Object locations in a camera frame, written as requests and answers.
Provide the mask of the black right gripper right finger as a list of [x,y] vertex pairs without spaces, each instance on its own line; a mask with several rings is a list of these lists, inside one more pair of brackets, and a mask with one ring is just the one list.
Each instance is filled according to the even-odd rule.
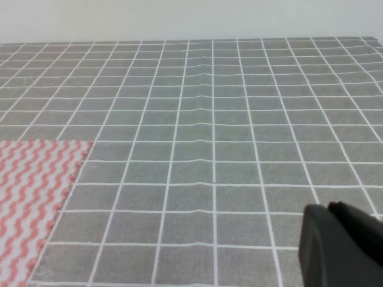
[[382,266],[382,221],[344,202],[330,202],[334,214],[357,246]]

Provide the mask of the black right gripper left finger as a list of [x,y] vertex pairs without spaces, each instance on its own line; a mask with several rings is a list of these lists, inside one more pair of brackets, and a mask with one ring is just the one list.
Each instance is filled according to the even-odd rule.
[[304,286],[382,286],[382,266],[368,257],[327,207],[303,213],[299,262]]

